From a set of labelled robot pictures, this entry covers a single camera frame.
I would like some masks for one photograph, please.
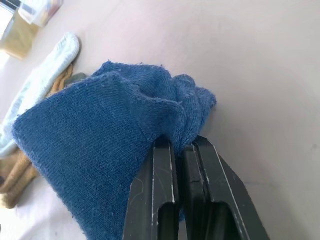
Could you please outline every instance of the light blue fabric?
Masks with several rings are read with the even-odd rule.
[[[152,142],[166,135],[181,152],[215,103],[187,75],[108,61],[21,115],[12,134],[89,240],[121,240],[130,184]]]

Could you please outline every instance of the folded fabric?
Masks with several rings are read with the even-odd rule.
[[[79,80],[73,78],[72,75],[73,65],[61,73],[55,80],[47,97],[62,90],[67,82],[68,85],[73,81]],[[21,194],[28,186],[28,184],[38,176],[38,172],[32,166],[28,157],[22,150],[17,148],[14,154],[0,160],[0,207],[13,208],[19,201]]]
[[[87,239],[120,240],[130,185],[152,142],[165,135],[181,152],[215,103],[190,76],[108,61],[21,115],[12,134]]]
[[[17,117],[37,104],[47,95],[56,78],[75,59],[80,49],[76,35],[67,33],[45,58],[43,63],[32,70],[20,92],[17,94],[4,117],[0,128],[0,157],[11,154],[16,143],[11,130]]]

